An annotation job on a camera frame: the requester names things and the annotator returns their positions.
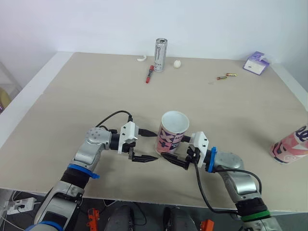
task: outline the red marker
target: red marker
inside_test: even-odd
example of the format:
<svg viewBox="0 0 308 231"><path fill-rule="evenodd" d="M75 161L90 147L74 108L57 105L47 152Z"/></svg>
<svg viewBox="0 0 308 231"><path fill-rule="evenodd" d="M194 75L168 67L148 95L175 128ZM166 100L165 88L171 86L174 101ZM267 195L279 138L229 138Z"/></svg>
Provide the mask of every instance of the red marker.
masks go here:
<svg viewBox="0 0 308 231"><path fill-rule="evenodd" d="M148 76L146 77L146 81L145 81L146 83L149 83L149 82L150 82L151 74L152 74L153 71L154 71L154 66L151 65L151 66L150 66L149 73L148 73Z"/></svg>

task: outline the green ring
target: green ring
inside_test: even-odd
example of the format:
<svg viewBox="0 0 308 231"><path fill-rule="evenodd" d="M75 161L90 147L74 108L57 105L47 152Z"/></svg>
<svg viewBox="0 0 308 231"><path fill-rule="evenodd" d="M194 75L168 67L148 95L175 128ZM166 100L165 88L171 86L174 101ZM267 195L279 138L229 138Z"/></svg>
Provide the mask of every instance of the green ring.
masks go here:
<svg viewBox="0 0 308 231"><path fill-rule="evenodd" d="M241 219L242 221L248 221L248 220L254 220L254 219L258 219L258 218L269 216L269 215L270 215L270 212L268 210L265 210L263 212L254 213L248 216L243 216L241 217Z"/></svg>

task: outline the white egg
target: white egg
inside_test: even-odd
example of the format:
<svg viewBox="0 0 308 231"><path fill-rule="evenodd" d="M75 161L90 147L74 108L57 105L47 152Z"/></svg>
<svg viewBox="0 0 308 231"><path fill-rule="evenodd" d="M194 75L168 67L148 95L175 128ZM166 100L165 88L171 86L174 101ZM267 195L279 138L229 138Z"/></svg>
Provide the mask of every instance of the white egg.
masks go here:
<svg viewBox="0 0 308 231"><path fill-rule="evenodd" d="M174 68L179 68L181 66L181 61L180 60L176 60L176 61L174 61L174 63L173 63L173 67Z"/></svg>

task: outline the blue ring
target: blue ring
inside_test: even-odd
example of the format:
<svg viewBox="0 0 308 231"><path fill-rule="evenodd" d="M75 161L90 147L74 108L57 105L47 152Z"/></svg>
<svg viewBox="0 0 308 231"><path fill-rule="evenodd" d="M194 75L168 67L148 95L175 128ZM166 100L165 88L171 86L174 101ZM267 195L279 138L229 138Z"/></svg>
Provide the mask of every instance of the blue ring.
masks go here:
<svg viewBox="0 0 308 231"><path fill-rule="evenodd" d="M42 221L40 222L39 224L45 224L45 225L50 225L50 226L53 226L55 227L58 231L63 231L63 228L57 224L56 222L53 222L53 221Z"/></svg>
<svg viewBox="0 0 308 231"><path fill-rule="evenodd" d="M93 179L98 179L100 177L99 175L91 172L90 170L88 170L88 169L86 169L86 168L84 168L82 166L69 164L68 168L73 168L73 169L79 170L81 172L84 172L84 173L88 174L90 177L92 177Z"/></svg>
<svg viewBox="0 0 308 231"><path fill-rule="evenodd" d="M26 228L25 231L30 231L32 228L34 228L35 226L37 226L39 224L50 225L50 226L53 226L54 228L56 228L58 231L63 231L63 228L59 224L57 224L57 223L55 223L53 221L47 221L47 220L46 221L42 221L42 222L40 222L38 224L35 224L35 225L31 225L28 228Z"/></svg>
<svg viewBox="0 0 308 231"><path fill-rule="evenodd" d="M210 164L208 166L208 172L212 172L213 171L213 166L214 166L214 161L215 161L215 155L217 153L217 148L216 147L212 147L211 149L211 160L210 160Z"/></svg>

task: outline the pink can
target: pink can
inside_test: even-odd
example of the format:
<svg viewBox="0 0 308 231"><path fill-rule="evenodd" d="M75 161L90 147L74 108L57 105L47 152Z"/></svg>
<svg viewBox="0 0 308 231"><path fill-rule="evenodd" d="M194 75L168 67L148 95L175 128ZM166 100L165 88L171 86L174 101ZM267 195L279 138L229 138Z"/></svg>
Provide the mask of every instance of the pink can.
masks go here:
<svg viewBox="0 0 308 231"><path fill-rule="evenodd" d="M308 155L308 125L288 135L270 148L270 154L280 163L289 164Z"/></svg>
<svg viewBox="0 0 308 231"><path fill-rule="evenodd" d="M156 140L156 151L159 154L173 154L188 127L189 119L183 113L169 111L163 114Z"/></svg>

